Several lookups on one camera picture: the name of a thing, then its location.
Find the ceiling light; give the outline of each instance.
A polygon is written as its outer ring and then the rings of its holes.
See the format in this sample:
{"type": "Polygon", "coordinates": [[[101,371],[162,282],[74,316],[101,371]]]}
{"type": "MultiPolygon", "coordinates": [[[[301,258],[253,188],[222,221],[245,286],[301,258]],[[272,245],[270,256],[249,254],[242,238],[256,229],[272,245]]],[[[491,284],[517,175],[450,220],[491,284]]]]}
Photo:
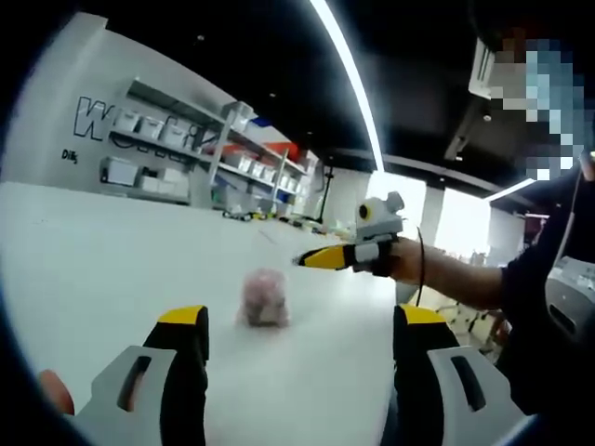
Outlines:
{"type": "Polygon", "coordinates": [[[310,0],[310,3],[316,10],[318,17],[323,21],[323,25],[326,31],[331,36],[333,44],[337,49],[345,71],[350,78],[351,87],[355,92],[355,97],[362,111],[364,117],[365,127],[368,131],[370,138],[370,144],[372,146],[372,153],[374,154],[374,160],[376,161],[376,169],[378,172],[384,172],[384,164],[382,163],[382,153],[380,152],[380,142],[378,141],[378,134],[376,127],[374,126],[374,118],[372,117],[372,110],[370,110],[370,104],[368,98],[365,95],[364,84],[357,71],[353,56],[351,55],[350,48],[345,41],[345,37],[338,26],[333,13],[324,0],[310,0]]]}
{"type": "Polygon", "coordinates": [[[517,190],[526,188],[527,186],[529,186],[530,184],[533,184],[535,182],[536,181],[534,179],[527,178],[527,179],[521,181],[520,183],[515,184],[514,186],[510,186],[509,188],[501,190],[500,192],[490,195],[489,197],[485,197],[484,200],[486,200],[487,202],[492,202],[493,200],[497,200],[498,198],[506,197],[507,195],[509,195],[513,192],[516,192],[517,190]]]}
{"type": "Polygon", "coordinates": [[[525,214],[524,216],[531,216],[532,218],[549,218],[545,214],[525,214]]]}

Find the ceiling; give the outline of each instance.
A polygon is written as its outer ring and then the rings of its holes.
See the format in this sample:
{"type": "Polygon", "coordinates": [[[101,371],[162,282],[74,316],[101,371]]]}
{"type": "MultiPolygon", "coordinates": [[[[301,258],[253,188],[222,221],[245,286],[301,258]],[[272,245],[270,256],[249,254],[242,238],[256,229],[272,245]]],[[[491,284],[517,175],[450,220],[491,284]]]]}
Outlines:
{"type": "MultiPolygon", "coordinates": [[[[111,30],[166,54],[249,103],[327,165],[373,170],[349,78],[309,1],[196,3],[171,12],[159,8],[142,20],[134,6],[99,3],[85,9],[107,17],[111,30]]],[[[327,3],[362,76],[383,153],[414,162],[385,164],[388,171],[478,196],[523,179],[523,160],[536,144],[549,140],[547,129],[528,125],[523,113],[502,111],[495,101],[469,93],[476,38],[464,0],[448,6],[423,1],[327,3]],[[484,120],[486,114],[490,122],[484,120]],[[453,141],[463,147],[461,161],[444,158],[453,141]],[[466,175],[452,178],[448,171],[466,175]]],[[[521,194],[535,204],[532,210],[547,212],[557,201],[550,189],[532,186],[521,194]]],[[[511,199],[495,204],[527,208],[511,199]]]]}

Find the white tabletop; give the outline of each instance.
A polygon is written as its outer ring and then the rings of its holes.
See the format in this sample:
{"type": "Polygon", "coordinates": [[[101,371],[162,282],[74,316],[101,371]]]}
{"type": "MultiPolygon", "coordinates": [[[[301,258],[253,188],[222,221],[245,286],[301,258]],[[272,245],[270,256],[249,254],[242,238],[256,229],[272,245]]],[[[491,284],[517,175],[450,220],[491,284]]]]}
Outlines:
{"type": "Polygon", "coordinates": [[[394,283],[290,264],[335,243],[276,221],[51,188],[0,186],[7,308],[34,372],[80,409],[92,379],[160,314],[209,307],[209,445],[372,445],[392,382],[394,283]],[[291,324],[235,323],[253,269],[283,271],[291,324]]]}

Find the air conditioner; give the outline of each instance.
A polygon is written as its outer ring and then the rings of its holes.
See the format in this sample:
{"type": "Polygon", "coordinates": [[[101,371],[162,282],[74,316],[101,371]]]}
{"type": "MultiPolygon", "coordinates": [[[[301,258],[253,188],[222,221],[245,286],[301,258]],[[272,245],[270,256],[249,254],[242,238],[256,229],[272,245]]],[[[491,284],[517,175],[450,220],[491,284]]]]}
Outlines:
{"type": "Polygon", "coordinates": [[[492,98],[489,81],[493,68],[494,53],[480,39],[477,39],[473,69],[469,79],[469,92],[471,94],[486,99],[492,98]]]}

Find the pink sponge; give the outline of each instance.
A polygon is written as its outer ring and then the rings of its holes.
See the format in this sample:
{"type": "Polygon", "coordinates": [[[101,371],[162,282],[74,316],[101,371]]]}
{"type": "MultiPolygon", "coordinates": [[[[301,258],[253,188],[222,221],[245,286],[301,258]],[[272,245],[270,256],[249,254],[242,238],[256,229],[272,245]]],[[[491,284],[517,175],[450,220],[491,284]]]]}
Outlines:
{"type": "Polygon", "coordinates": [[[263,268],[247,275],[238,319],[255,327],[285,327],[288,324],[282,272],[263,268]]]}

